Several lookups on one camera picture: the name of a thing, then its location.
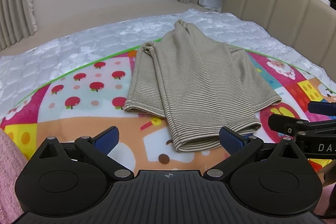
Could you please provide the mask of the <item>beige striped knit garment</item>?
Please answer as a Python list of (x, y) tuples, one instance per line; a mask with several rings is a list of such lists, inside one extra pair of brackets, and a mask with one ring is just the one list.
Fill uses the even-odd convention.
[(248, 53), (175, 22), (159, 42), (139, 47), (124, 110), (165, 118), (178, 152), (219, 147), (219, 132), (257, 131), (257, 112), (281, 102)]

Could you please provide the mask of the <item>colourful cartoon play mat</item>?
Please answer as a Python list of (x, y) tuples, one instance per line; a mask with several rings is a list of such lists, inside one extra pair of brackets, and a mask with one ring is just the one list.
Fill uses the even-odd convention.
[[(146, 114), (123, 110), (135, 50), (79, 69), (28, 96), (1, 120), (1, 133), (17, 145), (29, 159), (48, 136), (72, 142), (82, 135), (95, 136), (116, 126), (118, 135), (110, 137), (108, 155), (134, 172), (140, 169), (207, 170), (228, 156), (223, 148), (180, 153), (173, 147), (167, 122)], [(317, 77), (283, 61), (260, 53), (249, 56), (256, 71), (281, 96), (279, 104), (257, 113), (262, 126), (257, 135), (277, 142), (282, 135), (272, 131), (268, 118), (281, 114), (311, 122), (326, 115), (310, 113), (310, 101), (334, 102), (335, 93)]]

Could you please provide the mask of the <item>pink fuzzy blanket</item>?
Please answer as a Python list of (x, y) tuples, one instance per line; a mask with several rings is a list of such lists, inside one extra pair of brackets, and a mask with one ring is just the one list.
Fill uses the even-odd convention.
[(15, 182), (26, 163), (17, 145), (1, 130), (1, 223), (13, 223), (23, 214), (15, 194)]

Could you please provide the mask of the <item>beige padded headboard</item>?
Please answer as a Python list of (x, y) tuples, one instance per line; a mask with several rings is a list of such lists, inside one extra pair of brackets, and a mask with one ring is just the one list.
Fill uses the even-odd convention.
[(335, 69), (335, 10), (319, 0), (223, 0), (223, 12), (257, 23), (311, 62)]

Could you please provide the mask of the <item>white quilted mattress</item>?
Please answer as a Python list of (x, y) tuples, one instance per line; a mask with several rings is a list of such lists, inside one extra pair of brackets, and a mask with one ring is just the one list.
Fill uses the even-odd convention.
[(331, 90), (330, 74), (253, 22), (230, 13), (189, 9), (181, 14), (149, 16), (76, 32), (19, 55), (1, 56), (1, 117), (43, 84), (92, 61), (159, 39), (182, 19), (219, 42), (263, 53), (295, 65)]

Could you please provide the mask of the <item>left beige curtain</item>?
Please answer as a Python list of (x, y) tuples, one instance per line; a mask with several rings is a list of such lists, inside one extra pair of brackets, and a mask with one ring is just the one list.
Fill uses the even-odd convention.
[(0, 7), (1, 50), (37, 32), (33, 0), (1, 0)]

